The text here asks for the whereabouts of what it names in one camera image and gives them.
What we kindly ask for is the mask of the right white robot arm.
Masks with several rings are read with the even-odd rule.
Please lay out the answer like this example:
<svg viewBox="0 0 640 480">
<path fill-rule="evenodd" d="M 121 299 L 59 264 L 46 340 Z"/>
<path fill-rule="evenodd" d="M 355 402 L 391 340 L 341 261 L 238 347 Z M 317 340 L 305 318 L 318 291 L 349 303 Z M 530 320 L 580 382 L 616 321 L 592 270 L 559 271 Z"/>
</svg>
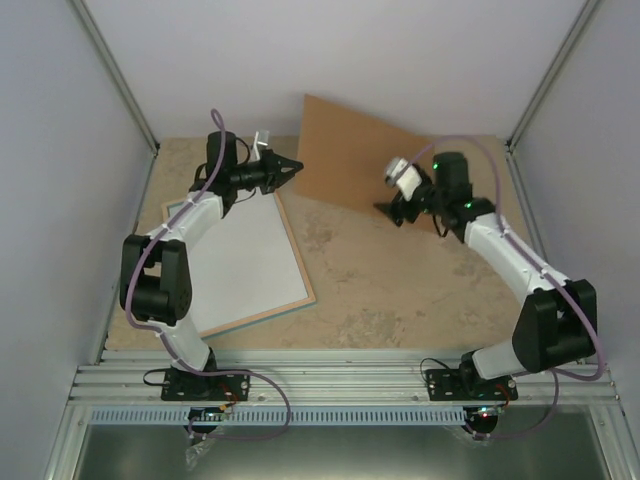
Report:
<svg viewBox="0 0 640 480">
<path fill-rule="evenodd" d="M 431 173 L 395 157 L 385 169 L 385 181 L 397 193 L 376 209 L 396 226 L 430 216 L 439 236 L 452 233 L 479 254 L 521 305 L 510 339 L 464 354 L 455 370 L 427 371 L 431 399 L 513 398 L 516 392 L 508 383 L 515 375 L 597 354 L 594 287 L 546 264 L 509 228 L 491 200 L 474 195 L 463 154 L 436 155 Z"/>
</svg>

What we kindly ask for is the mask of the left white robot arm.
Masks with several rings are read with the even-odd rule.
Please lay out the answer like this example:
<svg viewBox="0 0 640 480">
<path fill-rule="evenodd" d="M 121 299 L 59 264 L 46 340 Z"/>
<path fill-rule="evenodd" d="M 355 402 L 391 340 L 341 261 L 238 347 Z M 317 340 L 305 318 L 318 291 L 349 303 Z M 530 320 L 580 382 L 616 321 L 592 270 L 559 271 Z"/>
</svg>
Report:
<svg viewBox="0 0 640 480">
<path fill-rule="evenodd" d="M 151 232 L 123 242 L 119 302 L 130 325 L 153 332 L 171 357 L 160 383 L 164 401 L 229 400 L 247 397 L 244 372 L 221 371 L 215 354 L 189 316 L 193 286 L 189 250 L 223 220 L 241 191 L 272 194 L 300 172 L 302 162 L 269 148 L 262 133 L 245 144 L 236 134 L 208 135 L 206 160 L 197 166 L 186 199 L 176 213 Z"/>
</svg>

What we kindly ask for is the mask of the brown cardboard backing board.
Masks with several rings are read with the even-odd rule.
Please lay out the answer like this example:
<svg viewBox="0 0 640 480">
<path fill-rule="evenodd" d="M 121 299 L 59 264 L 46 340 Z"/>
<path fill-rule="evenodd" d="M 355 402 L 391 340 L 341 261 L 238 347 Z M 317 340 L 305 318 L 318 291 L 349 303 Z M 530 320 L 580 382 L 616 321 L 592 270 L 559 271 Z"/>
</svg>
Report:
<svg viewBox="0 0 640 480">
<path fill-rule="evenodd" d="M 296 194 L 377 218 L 377 203 L 396 193 L 385 184 L 395 157 L 412 159 L 432 139 L 374 116 L 307 94 L 298 143 L 304 164 L 295 175 Z"/>
</svg>

